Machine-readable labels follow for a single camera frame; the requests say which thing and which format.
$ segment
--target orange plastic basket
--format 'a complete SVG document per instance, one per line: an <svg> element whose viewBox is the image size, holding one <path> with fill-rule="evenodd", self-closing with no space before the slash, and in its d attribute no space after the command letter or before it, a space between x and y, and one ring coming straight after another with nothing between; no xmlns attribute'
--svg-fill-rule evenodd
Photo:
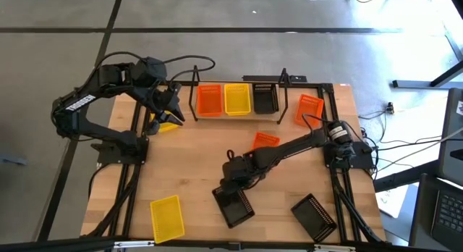
<svg viewBox="0 0 463 252"><path fill-rule="evenodd" d="M197 87L197 113L207 117L217 117L222 114L220 85L199 85Z"/></svg>
<svg viewBox="0 0 463 252"><path fill-rule="evenodd" d="M257 132L255 134L254 143L252 144L252 149L254 150L260 147L275 147L278 146L279 143L280 138Z"/></svg>
<svg viewBox="0 0 463 252"><path fill-rule="evenodd" d="M297 105L296 117L294 118L294 122L298 125L305 126L302 114L311 114L318 118L321 118L321 112L323 111L323 99L308 96L302 94L299 98L299 103ZM312 117L305 117L305 119L309 122L309 125L315 129L319 126L320 120L314 119Z"/></svg>

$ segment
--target laptop keyboard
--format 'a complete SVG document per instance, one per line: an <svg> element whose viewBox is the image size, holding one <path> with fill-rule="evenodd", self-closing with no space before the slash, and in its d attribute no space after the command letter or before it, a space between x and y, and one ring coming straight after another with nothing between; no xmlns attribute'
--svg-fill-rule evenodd
<svg viewBox="0 0 463 252"><path fill-rule="evenodd" d="M463 233L463 201L446 194L440 195L441 206L437 223Z"/></svg>

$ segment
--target wooden tabletop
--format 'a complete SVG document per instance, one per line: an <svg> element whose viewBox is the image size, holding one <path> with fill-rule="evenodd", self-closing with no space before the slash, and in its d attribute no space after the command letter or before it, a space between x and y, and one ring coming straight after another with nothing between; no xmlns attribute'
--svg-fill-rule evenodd
<svg viewBox="0 0 463 252"><path fill-rule="evenodd" d="M300 94L317 96L316 89L288 89L289 108L280 125L255 120L200 119L195 122L188 107L189 93L188 86L182 87L179 93L180 107L186 118L184 126L150 136L148 158L142 166L135 199L129 233L131 238L153 239L150 202L172 195L179 196L182 208L185 236L180 239L183 240L311 243L312 238L290 211L308 193L312 193L336 221L331 180L321 148L283 160L266 179L253 189L246 190L255 216L233 229L226 226L211 193L223 177L221 167L227 161L226 151L232 149L236 155L249 151L257 131L278 136L281 143L307 134L307 128L294 124L294 116ZM352 88L350 85L334 85L334 93L340 119L346 120L360 133ZM325 102L328 118L331 118L327 96ZM129 96L118 96L109 127L128 130L134 108L135 102ZM102 170L95 178L82 234L93 230L111 208L120 172L121 165L114 164ZM357 210L375 234L384 239L371 178L358 169L351 170L350 177ZM125 207L122 208L122 215L125 215L124 211ZM344 208L347 237L353 239L347 215ZM122 231L123 218L119 219L118 233ZM338 230L323 242L339 242Z"/></svg>

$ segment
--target black basket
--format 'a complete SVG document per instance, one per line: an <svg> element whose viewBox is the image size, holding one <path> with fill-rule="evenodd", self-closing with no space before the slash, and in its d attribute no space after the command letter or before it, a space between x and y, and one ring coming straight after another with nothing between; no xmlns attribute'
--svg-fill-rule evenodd
<svg viewBox="0 0 463 252"><path fill-rule="evenodd" d="M337 227L312 194L305 196L291 211L316 243L328 237Z"/></svg>
<svg viewBox="0 0 463 252"><path fill-rule="evenodd" d="M238 190L232 194L226 194L222 188L219 187L212 190L212 194L214 198L216 198L218 207L222 215L224 215L226 224L229 228L236 227L255 214L242 190Z"/></svg>
<svg viewBox="0 0 463 252"><path fill-rule="evenodd" d="M252 97L256 114L273 114L279 110L275 84L252 84Z"/></svg>

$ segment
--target gray floor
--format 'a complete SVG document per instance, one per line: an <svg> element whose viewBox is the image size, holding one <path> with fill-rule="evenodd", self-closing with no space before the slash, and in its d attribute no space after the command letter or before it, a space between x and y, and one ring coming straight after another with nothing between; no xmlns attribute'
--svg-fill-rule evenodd
<svg viewBox="0 0 463 252"><path fill-rule="evenodd" d="M0 0L0 28L104 28L113 4L114 0ZM313 82L353 85L360 114L382 109L388 101L409 109L446 96L445 91L396 90L390 84L395 79L432 80L457 63L443 35L442 16L437 13L447 6L428 0L375 0L369 4L352 0L122 0L117 28L399 28L403 33L113 34L107 52L127 50L159 59L208 55L217 61L217 67L201 74L206 80L272 75L286 67ZM29 161L25 167L0 166L0 243L30 241L37 234L67 146L49 120L51 102L82 85L102 37L101 33L0 34L0 150ZM127 60L131 59L115 57L109 62ZM168 72L192 64L203 63L170 64ZM107 124L111 107L111 100L99 101L90 108L89 117ZM403 138L407 128L416 127L407 114L390 118L387 139ZM429 136L439 134L441 114L429 120L425 125L435 128ZM372 138L379 139L379 121L363 125ZM51 238L79 235L95 159L89 143L80 143Z"/></svg>

